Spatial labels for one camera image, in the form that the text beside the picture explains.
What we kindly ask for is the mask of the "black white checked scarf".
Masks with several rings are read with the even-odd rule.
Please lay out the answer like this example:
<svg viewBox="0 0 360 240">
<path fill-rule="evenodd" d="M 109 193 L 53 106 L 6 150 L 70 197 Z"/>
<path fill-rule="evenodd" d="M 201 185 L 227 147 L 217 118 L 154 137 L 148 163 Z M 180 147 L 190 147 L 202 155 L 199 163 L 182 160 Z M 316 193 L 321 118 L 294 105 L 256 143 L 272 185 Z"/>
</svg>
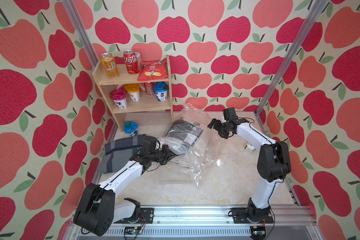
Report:
<svg viewBox="0 0 360 240">
<path fill-rule="evenodd" d="M 186 154 L 191 150 L 203 133 L 199 124 L 192 124 L 182 119 L 176 120 L 170 126 L 164 141 L 176 155 Z"/>
</svg>

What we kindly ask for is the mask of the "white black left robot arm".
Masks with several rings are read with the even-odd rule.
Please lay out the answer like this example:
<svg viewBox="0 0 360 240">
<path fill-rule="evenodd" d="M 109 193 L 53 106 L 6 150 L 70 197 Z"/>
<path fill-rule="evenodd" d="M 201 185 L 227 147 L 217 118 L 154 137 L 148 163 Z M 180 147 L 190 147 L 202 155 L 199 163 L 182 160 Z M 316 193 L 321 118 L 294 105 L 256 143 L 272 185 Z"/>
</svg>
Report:
<svg viewBox="0 0 360 240">
<path fill-rule="evenodd" d="M 87 234 L 93 233 L 101 237 L 114 222 L 138 222 L 143 217 L 141 203 L 131 198 L 117 203 L 117 196 L 146 172 L 152 163 L 163 166 L 176 156 L 168 145 L 160 143 L 155 137 L 145 136 L 141 149 L 113 176 L 98 185 L 89 184 L 85 187 L 74 215 L 74 224 L 81 227 L 81 230 L 87 230 Z"/>
</svg>

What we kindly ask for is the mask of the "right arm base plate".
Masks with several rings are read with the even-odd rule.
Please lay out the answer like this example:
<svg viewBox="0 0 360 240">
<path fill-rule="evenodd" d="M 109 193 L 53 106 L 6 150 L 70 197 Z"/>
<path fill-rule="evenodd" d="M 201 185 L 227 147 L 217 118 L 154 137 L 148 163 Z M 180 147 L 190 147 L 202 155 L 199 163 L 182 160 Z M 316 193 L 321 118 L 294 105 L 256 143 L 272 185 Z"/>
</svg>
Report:
<svg viewBox="0 0 360 240">
<path fill-rule="evenodd" d="M 235 224 L 273 224 L 274 218 L 270 208 L 232 208 L 228 212 L 228 216 L 232 217 Z"/>
</svg>

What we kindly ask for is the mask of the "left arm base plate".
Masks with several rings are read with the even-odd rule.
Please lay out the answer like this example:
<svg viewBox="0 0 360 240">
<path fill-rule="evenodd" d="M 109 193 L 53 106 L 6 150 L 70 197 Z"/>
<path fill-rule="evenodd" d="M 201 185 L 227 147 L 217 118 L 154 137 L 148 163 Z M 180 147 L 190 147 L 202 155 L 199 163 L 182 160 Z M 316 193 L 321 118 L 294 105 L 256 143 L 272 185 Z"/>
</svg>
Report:
<svg viewBox="0 0 360 240">
<path fill-rule="evenodd" d="M 130 218 L 121 219 L 114 224 L 152 224 L 154 219 L 154 208 L 138 208 Z"/>
</svg>

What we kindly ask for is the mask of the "dark plaid grey scarf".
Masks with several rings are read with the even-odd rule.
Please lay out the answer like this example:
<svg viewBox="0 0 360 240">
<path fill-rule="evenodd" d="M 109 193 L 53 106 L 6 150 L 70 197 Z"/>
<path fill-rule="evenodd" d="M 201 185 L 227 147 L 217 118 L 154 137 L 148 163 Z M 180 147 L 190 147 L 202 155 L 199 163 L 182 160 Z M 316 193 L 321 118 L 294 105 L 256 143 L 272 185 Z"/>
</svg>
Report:
<svg viewBox="0 0 360 240">
<path fill-rule="evenodd" d="M 97 173 L 118 172 L 130 158 L 140 152 L 146 135 L 118 139 L 105 145 L 105 157 L 97 168 Z"/>
</svg>

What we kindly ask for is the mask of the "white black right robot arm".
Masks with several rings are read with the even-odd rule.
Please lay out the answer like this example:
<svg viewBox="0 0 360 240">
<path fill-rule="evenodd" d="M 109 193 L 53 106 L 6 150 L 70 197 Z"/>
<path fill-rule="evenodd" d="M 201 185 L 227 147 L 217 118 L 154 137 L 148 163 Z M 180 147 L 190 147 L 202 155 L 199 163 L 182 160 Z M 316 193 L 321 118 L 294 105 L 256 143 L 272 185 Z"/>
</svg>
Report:
<svg viewBox="0 0 360 240">
<path fill-rule="evenodd" d="M 270 200 L 277 184 L 292 171 L 289 147 L 261 133 L 247 119 L 238 117 L 234 108 L 223 110 L 223 115 L 224 122 L 212 119 L 208 128 L 216 130 L 223 139 L 239 135 L 259 150 L 257 170 L 261 179 L 247 205 L 248 221 L 257 223 L 272 214 Z"/>
</svg>

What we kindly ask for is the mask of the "clear plastic vacuum bag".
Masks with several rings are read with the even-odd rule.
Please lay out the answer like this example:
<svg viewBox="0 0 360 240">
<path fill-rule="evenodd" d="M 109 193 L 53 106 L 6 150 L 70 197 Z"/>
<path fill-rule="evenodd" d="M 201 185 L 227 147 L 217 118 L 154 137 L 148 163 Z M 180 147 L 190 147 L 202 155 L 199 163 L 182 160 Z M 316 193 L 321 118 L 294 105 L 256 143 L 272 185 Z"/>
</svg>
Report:
<svg viewBox="0 0 360 240">
<path fill-rule="evenodd" d="M 207 127 L 212 119 L 194 105 L 184 105 L 164 136 L 158 138 L 161 146 L 167 145 L 175 154 L 159 168 L 158 184 L 193 185 L 201 189 L 221 153 L 220 137 Z"/>
</svg>

